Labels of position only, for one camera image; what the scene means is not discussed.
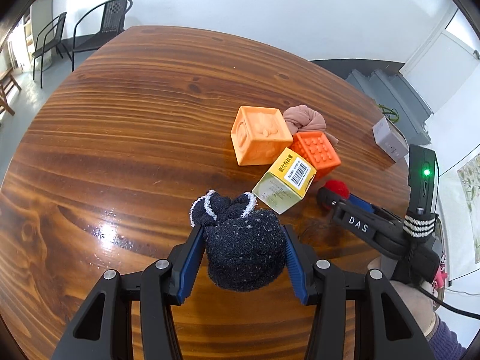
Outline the person right hand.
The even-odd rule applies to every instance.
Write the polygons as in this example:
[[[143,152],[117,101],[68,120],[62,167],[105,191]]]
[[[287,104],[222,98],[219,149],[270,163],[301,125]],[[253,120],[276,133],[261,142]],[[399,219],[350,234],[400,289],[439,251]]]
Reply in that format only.
[[[408,307],[424,336],[431,336],[438,326],[433,302],[412,286],[394,280],[391,285]]]

